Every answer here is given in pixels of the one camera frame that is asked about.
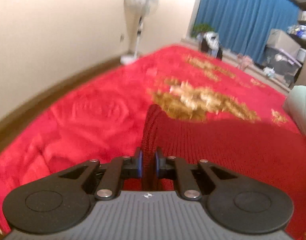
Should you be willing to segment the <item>dark red knitted sweater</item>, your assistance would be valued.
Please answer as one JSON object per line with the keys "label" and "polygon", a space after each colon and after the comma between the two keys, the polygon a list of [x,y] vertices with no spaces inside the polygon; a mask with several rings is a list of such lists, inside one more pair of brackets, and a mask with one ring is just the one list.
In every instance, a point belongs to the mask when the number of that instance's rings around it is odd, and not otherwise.
{"label": "dark red knitted sweater", "polygon": [[294,202],[287,233],[295,239],[306,239],[306,136],[265,122],[176,120],[152,105],[146,115],[141,148],[144,190],[173,188],[170,181],[156,181],[157,148],[190,164],[206,159],[287,193]]}

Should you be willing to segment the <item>red rose pattern blanket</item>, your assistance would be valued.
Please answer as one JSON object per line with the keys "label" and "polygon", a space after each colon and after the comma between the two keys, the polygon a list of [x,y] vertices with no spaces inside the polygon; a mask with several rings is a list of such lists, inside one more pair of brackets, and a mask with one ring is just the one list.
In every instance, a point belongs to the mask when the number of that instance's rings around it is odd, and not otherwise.
{"label": "red rose pattern blanket", "polygon": [[152,105],[181,121],[240,119],[301,134],[284,101],[258,79],[182,46],[99,75],[45,110],[0,154],[0,230],[10,231],[2,202],[13,189],[89,159],[133,155]]}

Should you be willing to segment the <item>pale green pillow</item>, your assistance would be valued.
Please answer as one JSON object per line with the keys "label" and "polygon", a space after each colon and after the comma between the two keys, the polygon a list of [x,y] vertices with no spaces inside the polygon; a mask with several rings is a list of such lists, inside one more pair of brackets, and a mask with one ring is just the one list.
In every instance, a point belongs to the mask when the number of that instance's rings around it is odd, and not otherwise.
{"label": "pale green pillow", "polygon": [[294,86],[284,101],[283,109],[306,135],[306,86]]}

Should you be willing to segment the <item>grey storage box stack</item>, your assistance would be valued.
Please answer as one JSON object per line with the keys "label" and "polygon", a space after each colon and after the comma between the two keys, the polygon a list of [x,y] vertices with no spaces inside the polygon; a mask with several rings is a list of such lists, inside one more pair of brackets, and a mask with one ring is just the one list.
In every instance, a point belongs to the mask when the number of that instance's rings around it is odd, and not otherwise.
{"label": "grey storage box stack", "polygon": [[283,30],[271,29],[265,45],[262,65],[273,69],[273,77],[290,86],[302,67],[296,59],[300,48],[300,45]]}

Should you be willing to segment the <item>black and white bag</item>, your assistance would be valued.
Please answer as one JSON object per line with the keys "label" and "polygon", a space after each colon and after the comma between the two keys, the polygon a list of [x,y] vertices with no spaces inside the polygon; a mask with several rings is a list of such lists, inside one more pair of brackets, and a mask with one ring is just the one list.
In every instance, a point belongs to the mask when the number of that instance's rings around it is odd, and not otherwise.
{"label": "black and white bag", "polygon": [[201,41],[201,52],[207,53],[219,60],[223,57],[223,50],[220,46],[219,34],[213,31],[206,32]]}

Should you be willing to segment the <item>green potted plant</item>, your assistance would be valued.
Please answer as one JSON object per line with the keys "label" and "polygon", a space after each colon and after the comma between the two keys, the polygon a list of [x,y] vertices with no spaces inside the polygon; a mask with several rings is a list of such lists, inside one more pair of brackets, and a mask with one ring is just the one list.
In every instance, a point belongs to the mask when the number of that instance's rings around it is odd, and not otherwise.
{"label": "green potted plant", "polygon": [[198,35],[204,35],[209,31],[214,31],[214,28],[207,23],[195,24],[191,31],[191,36],[196,38]]}

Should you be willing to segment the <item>blue curtain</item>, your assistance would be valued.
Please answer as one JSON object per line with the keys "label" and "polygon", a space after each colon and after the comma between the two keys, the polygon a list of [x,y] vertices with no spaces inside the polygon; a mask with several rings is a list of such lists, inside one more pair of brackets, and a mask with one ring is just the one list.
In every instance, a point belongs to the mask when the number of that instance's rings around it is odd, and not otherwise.
{"label": "blue curtain", "polygon": [[261,63],[271,29],[287,31],[299,10],[292,0],[200,0],[195,24],[208,24],[224,48]]}

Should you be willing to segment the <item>white standing fan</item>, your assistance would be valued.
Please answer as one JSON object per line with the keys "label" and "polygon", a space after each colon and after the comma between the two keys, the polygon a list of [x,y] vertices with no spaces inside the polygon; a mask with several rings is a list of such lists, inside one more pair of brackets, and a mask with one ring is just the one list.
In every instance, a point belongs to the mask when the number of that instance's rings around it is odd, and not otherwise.
{"label": "white standing fan", "polygon": [[124,8],[133,13],[136,18],[136,41],[133,54],[122,55],[120,57],[121,64],[128,65],[137,61],[144,20],[150,14],[155,13],[158,5],[159,0],[124,0]]}

